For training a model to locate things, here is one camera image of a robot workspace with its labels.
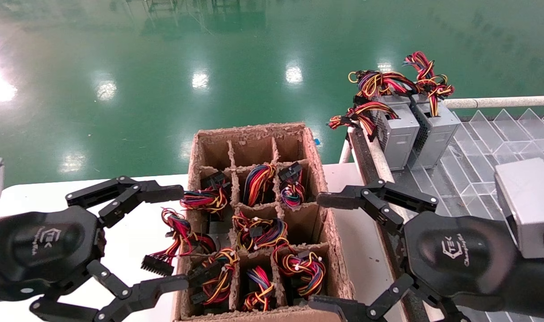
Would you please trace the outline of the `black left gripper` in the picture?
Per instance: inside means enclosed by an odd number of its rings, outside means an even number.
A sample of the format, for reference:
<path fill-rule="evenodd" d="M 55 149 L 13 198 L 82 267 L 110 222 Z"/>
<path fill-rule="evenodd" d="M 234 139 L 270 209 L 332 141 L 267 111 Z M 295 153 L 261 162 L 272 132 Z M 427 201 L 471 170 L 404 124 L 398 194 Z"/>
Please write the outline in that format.
<path fill-rule="evenodd" d="M 0 217 L 0 302 L 44 295 L 30 312 L 46 322 L 122 322 L 129 315 L 154 308 L 161 295 L 183 291 L 187 275 L 145 280 L 128 287 L 99 261 L 112 228 L 141 203 L 181 200 L 181 185 L 118 177 L 65 196 L 69 208 L 59 212 L 27 212 Z M 98 212 L 88 208 L 107 201 Z M 90 279 L 112 293 L 102 309 L 58 302 Z"/>

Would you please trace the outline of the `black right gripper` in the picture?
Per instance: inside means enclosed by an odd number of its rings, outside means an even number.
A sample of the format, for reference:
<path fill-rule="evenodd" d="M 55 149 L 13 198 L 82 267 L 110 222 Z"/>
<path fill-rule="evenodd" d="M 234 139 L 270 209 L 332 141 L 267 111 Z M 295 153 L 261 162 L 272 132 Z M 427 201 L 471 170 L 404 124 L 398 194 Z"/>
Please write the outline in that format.
<path fill-rule="evenodd" d="M 507 224 L 476 216 L 446 217 L 433 213 L 435 196 L 376 179 L 340 192 L 319 192 L 324 208 L 360 209 L 387 232 L 404 233 L 410 272 L 435 298 L 475 310 L 503 310 L 505 288 L 520 252 Z M 421 213 L 405 224 L 391 204 Z M 307 305 L 333 312 L 342 322 L 386 322 L 387 312 L 415 285 L 403 274 L 372 304 L 312 295 Z"/>

